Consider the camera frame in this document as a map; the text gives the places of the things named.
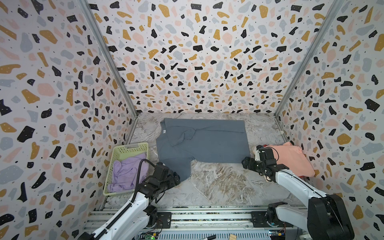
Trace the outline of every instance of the black cable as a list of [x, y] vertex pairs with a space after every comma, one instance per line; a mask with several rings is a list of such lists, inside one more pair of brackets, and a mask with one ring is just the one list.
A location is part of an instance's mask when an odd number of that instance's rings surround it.
[[135, 185], [135, 192], [133, 193], [133, 197], [132, 197], [132, 200], [131, 202], [133, 203], [136, 199], [136, 195], [137, 195], [137, 192], [139, 191], [139, 181], [140, 181], [140, 171], [141, 171], [141, 165], [142, 163], [146, 161], [148, 162], [150, 165], [152, 165], [153, 167], [155, 167], [155, 165], [153, 163], [151, 163], [148, 159], [142, 159], [139, 163], [139, 168], [137, 169], [137, 177], [136, 177], [136, 185]]

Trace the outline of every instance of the cable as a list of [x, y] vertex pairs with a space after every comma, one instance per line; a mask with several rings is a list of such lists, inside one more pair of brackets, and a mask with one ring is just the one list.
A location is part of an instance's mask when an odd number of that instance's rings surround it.
[[132, 197], [132, 200], [131, 202], [133, 203], [136, 199], [136, 195], [137, 195], [137, 192], [139, 191], [139, 181], [140, 181], [140, 171], [141, 171], [141, 165], [142, 163], [146, 161], [148, 162], [150, 165], [152, 165], [153, 167], [155, 167], [155, 165], [153, 163], [151, 163], [148, 159], [142, 159], [139, 163], [139, 167], [137, 169], [137, 177], [136, 177], [136, 185], [135, 185], [135, 192], [133, 193], [133, 197]]

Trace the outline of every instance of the pink garment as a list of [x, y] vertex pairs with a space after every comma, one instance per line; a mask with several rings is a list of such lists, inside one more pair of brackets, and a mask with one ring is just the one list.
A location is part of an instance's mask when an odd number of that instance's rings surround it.
[[[283, 145], [270, 145], [266, 147], [273, 147], [276, 149], [279, 153], [279, 160], [277, 161], [277, 164], [284, 164], [296, 176], [314, 176], [312, 165], [303, 154], [301, 147], [293, 146], [290, 142], [286, 142]], [[273, 150], [275, 159], [278, 158], [276, 151]]]
[[[113, 162], [112, 183], [107, 186], [109, 192], [120, 192], [124, 190], [134, 189], [136, 185], [137, 170], [142, 159], [147, 157], [147, 153], [143, 152], [134, 157], [129, 157], [122, 161]], [[147, 177], [149, 164], [143, 162], [141, 164], [139, 183]]]

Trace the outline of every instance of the laundry basket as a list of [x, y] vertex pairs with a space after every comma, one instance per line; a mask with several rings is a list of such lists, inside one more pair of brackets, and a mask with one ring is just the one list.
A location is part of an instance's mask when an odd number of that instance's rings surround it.
[[104, 184], [104, 191], [103, 191], [104, 196], [134, 192], [134, 189], [120, 191], [120, 192], [109, 192], [107, 186], [110, 183], [112, 183], [112, 171], [113, 171], [114, 161], [122, 161], [124, 159], [127, 159], [128, 157], [134, 157], [143, 152], [147, 153], [147, 159], [149, 159], [147, 142], [133, 143], [128, 145], [116, 146], [113, 148], [111, 162], [109, 163], [109, 168], [107, 173], [107, 179], [105, 180], [105, 184]]

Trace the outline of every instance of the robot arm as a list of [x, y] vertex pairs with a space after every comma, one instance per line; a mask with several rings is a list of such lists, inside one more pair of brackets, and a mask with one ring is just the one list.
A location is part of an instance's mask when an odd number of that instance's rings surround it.
[[158, 162], [153, 175], [137, 184], [129, 201], [111, 219], [92, 234], [83, 233], [78, 240], [131, 240], [136, 238], [142, 229], [151, 228], [157, 224], [157, 208], [152, 206], [151, 202], [157, 199], [161, 193], [179, 184], [179, 175]]
[[277, 164], [271, 148], [258, 146], [257, 159], [246, 157], [243, 167], [276, 182], [295, 195], [307, 210], [285, 202], [268, 205], [269, 222], [288, 222], [308, 232], [314, 240], [352, 240], [354, 232], [343, 200], [328, 195], [297, 177], [284, 164]]

